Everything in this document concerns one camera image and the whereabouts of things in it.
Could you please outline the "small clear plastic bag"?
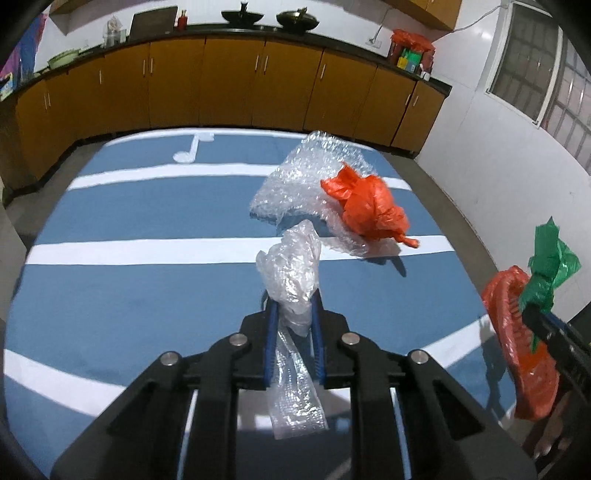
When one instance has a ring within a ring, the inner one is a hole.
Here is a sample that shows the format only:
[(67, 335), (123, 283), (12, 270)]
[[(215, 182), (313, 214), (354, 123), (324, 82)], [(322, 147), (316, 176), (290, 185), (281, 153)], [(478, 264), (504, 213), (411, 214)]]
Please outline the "small clear plastic bag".
[(270, 387), (267, 405), (277, 440), (320, 433), (328, 429), (315, 382), (298, 351), (295, 338), (311, 333), (312, 297), (320, 286), (318, 264), (322, 242), (305, 219), (283, 232), (280, 242), (260, 251), (256, 267), (270, 300), (279, 304), (279, 323), (271, 338)]

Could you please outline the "dark green plastic bag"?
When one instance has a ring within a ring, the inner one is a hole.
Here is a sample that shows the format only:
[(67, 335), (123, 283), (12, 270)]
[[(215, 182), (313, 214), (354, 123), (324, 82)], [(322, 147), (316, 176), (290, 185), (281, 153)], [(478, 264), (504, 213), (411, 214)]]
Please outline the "dark green plastic bag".
[(531, 276), (518, 300), (522, 320), (525, 320), (526, 308), (535, 306), (554, 323), (561, 325), (560, 319), (552, 313), (555, 290), (581, 269), (581, 263), (559, 238), (559, 231), (553, 217), (535, 229), (534, 255), (528, 262)]

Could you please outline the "large clear bubble wrap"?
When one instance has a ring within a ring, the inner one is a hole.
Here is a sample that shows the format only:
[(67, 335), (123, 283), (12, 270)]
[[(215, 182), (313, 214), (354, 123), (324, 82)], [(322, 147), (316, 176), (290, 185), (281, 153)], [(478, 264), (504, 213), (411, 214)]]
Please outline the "large clear bubble wrap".
[(362, 177), (377, 172), (360, 147), (325, 132), (311, 133), (263, 181), (249, 205), (249, 215), (286, 231), (308, 219), (322, 243), (355, 257), (387, 257), (401, 253), (393, 239), (370, 241), (342, 222), (342, 207), (322, 189), (349, 165)]

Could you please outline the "black kitchen countertop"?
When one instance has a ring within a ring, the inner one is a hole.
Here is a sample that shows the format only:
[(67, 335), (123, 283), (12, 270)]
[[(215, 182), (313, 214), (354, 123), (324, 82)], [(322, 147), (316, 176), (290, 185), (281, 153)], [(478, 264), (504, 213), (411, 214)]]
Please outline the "black kitchen countertop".
[(84, 63), (95, 60), (99, 57), (104, 57), (107, 54), (114, 53), (119, 50), (160, 41), (200, 38), (263, 40), (264, 42), (276, 41), (294, 44), (297, 46), (320, 48), (322, 50), (329, 50), (338, 54), (349, 56), (353, 59), (363, 62), (375, 63), (380, 67), (394, 71), (394, 73), (403, 75), (413, 80), (425, 82), (425, 79), (421, 78), (418, 74), (411, 74), (410, 72), (401, 70), (396, 65), (391, 63), (387, 57), (370, 52), (369, 50), (363, 49), (356, 45), (349, 44), (348, 42), (329, 38), (328, 36), (314, 33), (294, 34), (287, 32), (286, 30), (270, 26), (259, 26), (255, 29), (237, 29), (230, 28), (225, 24), (199, 24), (189, 25), (188, 29), (182, 32), (172, 32), (170, 34), (156, 35), (136, 41), (126, 41), (111, 48), (96, 46), (84, 50), (75, 60), (66, 64), (65, 66), (54, 70), (48, 70), (46, 73), (37, 72), (29, 81), (18, 85), (6, 98), (4, 98), (4, 101), (7, 101), (10, 97), (18, 96), (41, 80), (52, 78), (63, 72), (68, 72), (79, 65), (83, 65)]

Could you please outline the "upper wooden kitchen cabinets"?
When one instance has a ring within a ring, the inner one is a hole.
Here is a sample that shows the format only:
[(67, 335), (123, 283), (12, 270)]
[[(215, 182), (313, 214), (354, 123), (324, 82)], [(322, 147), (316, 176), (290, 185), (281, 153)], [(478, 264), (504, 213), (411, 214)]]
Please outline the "upper wooden kitchen cabinets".
[(462, 6), (461, 0), (384, 0), (384, 3), (430, 29), (445, 32), (455, 29)]

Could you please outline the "blue white striped tablecloth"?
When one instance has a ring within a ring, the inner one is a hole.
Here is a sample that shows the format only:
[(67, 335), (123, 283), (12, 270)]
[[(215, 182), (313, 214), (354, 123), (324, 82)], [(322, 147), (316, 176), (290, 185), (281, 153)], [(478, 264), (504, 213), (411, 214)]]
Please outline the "blue white striped tablecloth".
[[(168, 130), (107, 143), (30, 250), (4, 350), (10, 430), (43, 473), (158, 354), (204, 351), (263, 305), (256, 255), (280, 227), (252, 218), (264, 178), (301, 136)], [(358, 259), (322, 247), (325, 308), (382, 348), (423, 348), (495, 418), (515, 407), (477, 289), (410, 187), (363, 156), (410, 219), (418, 249)]]

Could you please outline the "barred window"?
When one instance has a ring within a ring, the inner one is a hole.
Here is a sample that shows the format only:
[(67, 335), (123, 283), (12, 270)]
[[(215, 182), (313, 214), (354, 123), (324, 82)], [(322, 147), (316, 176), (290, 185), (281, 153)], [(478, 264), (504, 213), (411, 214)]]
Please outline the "barred window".
[(486, 92), (546, 131), (590, 170), (590, 72), (558, 22), (534, 1), (503, 1)]

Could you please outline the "green yellow containers on counter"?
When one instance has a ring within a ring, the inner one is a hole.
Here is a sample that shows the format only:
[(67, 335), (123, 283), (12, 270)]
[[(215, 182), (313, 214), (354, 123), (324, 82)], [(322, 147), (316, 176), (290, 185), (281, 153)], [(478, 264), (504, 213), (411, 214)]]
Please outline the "green yellow containers on counter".
[(434, 51), (419, 52), (405, 48), (397, 60), (397, 67), (422, 78), (430, 76)]

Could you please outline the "black wok with lid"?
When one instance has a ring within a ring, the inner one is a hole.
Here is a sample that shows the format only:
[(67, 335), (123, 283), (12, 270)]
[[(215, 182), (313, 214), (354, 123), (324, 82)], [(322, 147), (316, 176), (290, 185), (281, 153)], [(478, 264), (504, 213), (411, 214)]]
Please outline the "black wok with lid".
[(314, 30), (320, 22), (308, 13), (308, 8), (283, 11), (276, 15), (276, 21), (284, 30), (294, 33), (305, 33)]

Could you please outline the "black pan on stove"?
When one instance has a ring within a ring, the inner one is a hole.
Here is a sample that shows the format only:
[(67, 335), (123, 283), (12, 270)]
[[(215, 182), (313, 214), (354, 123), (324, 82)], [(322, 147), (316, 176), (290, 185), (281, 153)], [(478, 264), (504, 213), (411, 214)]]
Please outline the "black pan on stove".
[(263, 19), (262, 13), (256, 13), (249, 11), (249, 2), (240, 2), (240, 8), (238, 10), (224, 10), (221, 12), (222, 18), (229, 25), (249, 28), (256, 25), (261, 19)]

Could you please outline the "red bag on counter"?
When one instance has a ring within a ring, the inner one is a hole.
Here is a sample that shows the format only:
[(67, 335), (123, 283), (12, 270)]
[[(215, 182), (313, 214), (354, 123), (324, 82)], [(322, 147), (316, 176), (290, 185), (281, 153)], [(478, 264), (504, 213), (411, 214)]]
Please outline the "red bag on counter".
[(397, 66), (397, 60), (405, 48), (419, 52), (433, 50), (435, 57), (436, 48), (426, 37), (406, 30), (395, 29), (391, 35), (391, 47), (388, 55), (389, 61), (393, 63), (394, 66)]

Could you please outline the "red bottle on counter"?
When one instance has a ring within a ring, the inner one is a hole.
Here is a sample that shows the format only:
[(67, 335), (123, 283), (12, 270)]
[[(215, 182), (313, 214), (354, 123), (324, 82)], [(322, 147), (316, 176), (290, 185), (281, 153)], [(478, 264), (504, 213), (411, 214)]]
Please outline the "red bottle on counter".
[(186, 11), (182, 10), (178, 19), (177, 19), (177, 22), (176, 22), (176, 30), (177, 31), (184, 31), (187, 26), (187, 21), (188, 21), (188, 17), (186, 15)]

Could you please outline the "dark cutting board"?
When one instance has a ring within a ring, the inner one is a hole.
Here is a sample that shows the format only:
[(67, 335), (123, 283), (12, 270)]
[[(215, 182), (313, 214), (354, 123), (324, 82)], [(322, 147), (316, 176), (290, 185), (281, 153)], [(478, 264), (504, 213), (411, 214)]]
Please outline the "dark cutting board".
[(170, 6), (136, 13), (132, 18), (128, 40), (133, 42), (170, 34), (174, 29), (177, 11), (177, 6)]

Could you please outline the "glass jar on counter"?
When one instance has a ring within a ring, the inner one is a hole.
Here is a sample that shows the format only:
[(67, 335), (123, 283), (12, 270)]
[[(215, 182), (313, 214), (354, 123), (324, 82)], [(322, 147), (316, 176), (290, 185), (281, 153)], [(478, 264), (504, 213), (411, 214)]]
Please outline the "glass jar on counter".
[(112, 16), (105, 25), (103, 32), (103, 47), (111, 48), (126, 41), (127, 34), (121, 21)]

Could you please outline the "green bowl on counter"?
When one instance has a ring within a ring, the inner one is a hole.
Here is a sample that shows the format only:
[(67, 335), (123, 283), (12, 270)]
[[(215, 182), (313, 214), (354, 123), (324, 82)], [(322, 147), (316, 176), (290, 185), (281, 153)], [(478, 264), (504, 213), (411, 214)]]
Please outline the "green bowl on counter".
[(71, 49), (67, 51), (63, 51), (53, 57), (51, 57), (47, 64), (50, 70), (55, 70), (61, 68), (65, 65), (72, 63), (76, 60), (80, 55), (79, 49)]

